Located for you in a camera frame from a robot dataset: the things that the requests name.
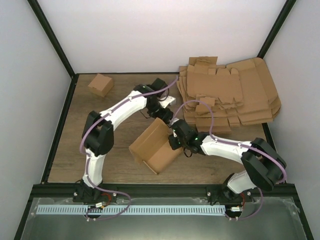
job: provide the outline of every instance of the stack of flattened cardboard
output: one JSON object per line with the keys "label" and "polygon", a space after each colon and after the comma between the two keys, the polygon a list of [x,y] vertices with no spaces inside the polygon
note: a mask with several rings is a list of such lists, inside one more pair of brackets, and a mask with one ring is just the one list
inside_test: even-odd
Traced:
{"label": "stack of flattened cardboard", "polygon": [[272,122],[281,102],[265,61],[255,57],[217,65],[217,59],[190,57],[188,66],[180,67],[177,87],[186,103],[185,121],[199,132],[208,132],[212,122],[208,106],[214,115],[213,133]]}

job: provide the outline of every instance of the wooden tabletop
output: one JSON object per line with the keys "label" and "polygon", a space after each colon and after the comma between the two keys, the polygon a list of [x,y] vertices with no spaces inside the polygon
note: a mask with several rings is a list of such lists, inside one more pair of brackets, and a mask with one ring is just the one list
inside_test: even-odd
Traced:
{"label": "wooden tabletop", "polygon": [[[94,76],[95,74],[79,76],[49,175],[50,183],[73,183],[82,178],[86,157],[79,153],[79,145],[89,112],[101,112],[112,107],[138,84],[151,84],[156,78],[170,83],[176,75],[106,74],[114,79],[114,87],[106,97],[89,92],[88,84]],[[176,105],[170,107],[175,112],[182,104],[176,85],[170,88],[170,95],[176,97]],[[183,118],[183,113],[180,112],[178,117]],[[164,172],[154,174],[144,164],[137,164],[129,151],[129,145],[153,120],[145,119],[140,112],[136,112],[116,129],[114,146],[106,155],[103,165],[104,183],[221,184],[231,173],[243,170],[241,164],[222,157],[194,154],[187,158],[181,154]],[[232,134],[219,136],[241,141],[252,141],[256,137],[265,139],[261,124],[234,127]]]}

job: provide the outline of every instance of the cardboard box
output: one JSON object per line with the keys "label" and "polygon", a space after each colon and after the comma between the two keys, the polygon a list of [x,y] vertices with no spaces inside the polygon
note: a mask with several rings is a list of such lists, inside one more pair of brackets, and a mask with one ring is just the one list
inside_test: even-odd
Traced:
{"label": "cardboard box", "polygon": [[210,68],[210,70],[208,63],[197,62],[195,66],[188,66],[187,94],[193,98],[200,94],[205,95],[219,99],[222,104],[242,103],[243,94],[238,70],[235,68],[230,70]]}
{"label": "cardboard box", "polygon": [[272,102],[274,95],[278,96],[278,92],[271,75],[267,74],[269,70],[264,60],[255,57],[227,64],[226,68],[237,69],[239,72],[244,104],[237,107],[238,113],[245,114],[269,109],[269,98]]}
{"label": "cardboard box", "polygon": [[144,163],[155,174],[161,173],[182,153],[182,148],[172,150],[169,144],[168,126],[159,118],[129,146],[137,163]]}
{"label": "cardboard box", "polygon": [[100,97],[105,97],[113,86],[114,80],[111,77],[103,76],[99,73],[88,85],[90,92]]}
{"label": "cardboard box", "polygon": [[[265,61],[255,57],[225,66],[217,65],[217,59],[190,57],[189,65],[179,68],[183,102],[200,100],[210,106],[215,119],[224,119],[222,126],[215,122],[214,133],[230,132],[226,127],[272,122],[281,101]],[[233,88],[237,84],[240,91]],[[200,131],[209,130],[211,114],[204,105],[188,103],[183,113],[187,123],[195,123]]]}

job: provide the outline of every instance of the robotic arm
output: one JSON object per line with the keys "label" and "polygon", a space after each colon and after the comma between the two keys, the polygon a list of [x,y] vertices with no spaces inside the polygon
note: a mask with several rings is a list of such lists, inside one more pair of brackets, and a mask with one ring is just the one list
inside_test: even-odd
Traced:
{"label": "robotic arm", "polygon": [[100,113],[92,111],[88,115],[82,137],[95,122],[108,114],[90,131],[84,141],[87,153],[87,172],[84,173],[81,180],[81,189],[77,190],[78,196],[74,199],[75,202],[96,202],[98,200],[101,192],[95,189],[94,185],[99,186],[102,183],[104,159],[114,145],[114,130],[125,119],[144,108],[147,108],[147,114],[150,117],[160,118],[172,128],[173,134],[169,136],[169,143],[173,150],[184,148],[193,154],[220,156],[244,165],[245,171],[231,174],[222,185],[222,193],[227,200],[232,200],[243,191],[255,187],[266,191],[273,189],[282,176],[281,169],[270,160],[244,147],[254,147],[263,151],[285,168],[287,166],[285,161],[263,139],[256,138],[252,142],[242,142],[212,138],[207,132],[197,132],[183,119],[172,119],[174,114],[168,106],[176,102],[174,97],[167,96],[165,99],[159,100],[162,92],[138,96],[159,91],[166,86],[167,84],[159,78],[151,85],[137,85],[125,99],[115,106]]}

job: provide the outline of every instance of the black frame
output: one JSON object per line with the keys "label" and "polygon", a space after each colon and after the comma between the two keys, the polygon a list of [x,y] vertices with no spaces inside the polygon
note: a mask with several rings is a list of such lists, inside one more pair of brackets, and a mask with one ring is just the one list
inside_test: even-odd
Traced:
{"label": "black frame", "polygon": [[[37,0],[27,0],[34,11],[34,14],[38,18],[43,30],[47,34],[50,42],[52,43],[55,51],[57,52],[61,62],[71,77],[71,83],[64,102],[62,113],[58,122],[58,126],[54,135],[53,143],[49,152],[49,156],[46,162],[44,173],[41,179],[41,184],[33,186],[30,193],[30,197],[26,204],[23,216],[18,226],[15,240],[19,240],[22,236],[27,217],[31,208],[31,204],[34,198],[72,198],[78,183],[48,183],[51,167],[56,155],[56,151],[59,145],[60,137],[66,122],[69,107],[74,95],[76,84],[79,78],[79,73],[75,73],[70,65],[67,56],[65,55],[55,33],[53,32],[44,12],[42,11]],[[296,0],[286,0],[281,12],[279,13],[275,23],[273,24],[267,38],[265,39],[257,57],[264,58],[268,49],[270,48],[273,40],[279,32],[281,26],[285,22],[291,9],[293,8]],[[129,74],[127,73],[109,73],[109,74]],[[141,72],[133,72],[130,74],[141,74]],[[143,74],[177,74],[177,72],[143,72]],[[275,149],[269,127],[267,123],[262,124],[264,134],[267,142]],[[118,190],[130,194],[133,198],[145,198],[145,197],[197,197],[208,198],[207,192],[218,192],[221,189],[221,184],[103,184],[103,188]],[[258,197],[259,192],[256,189],[251,191],[253,197]],[[263,192],[266,197],[292,197],[295,205],[300,209],[299,217],[303,224],[304,232],[308,240],[313,240],[313,236],[301,205],[296,187],[294,184],[279,184],[276,185],[272,192]]]}

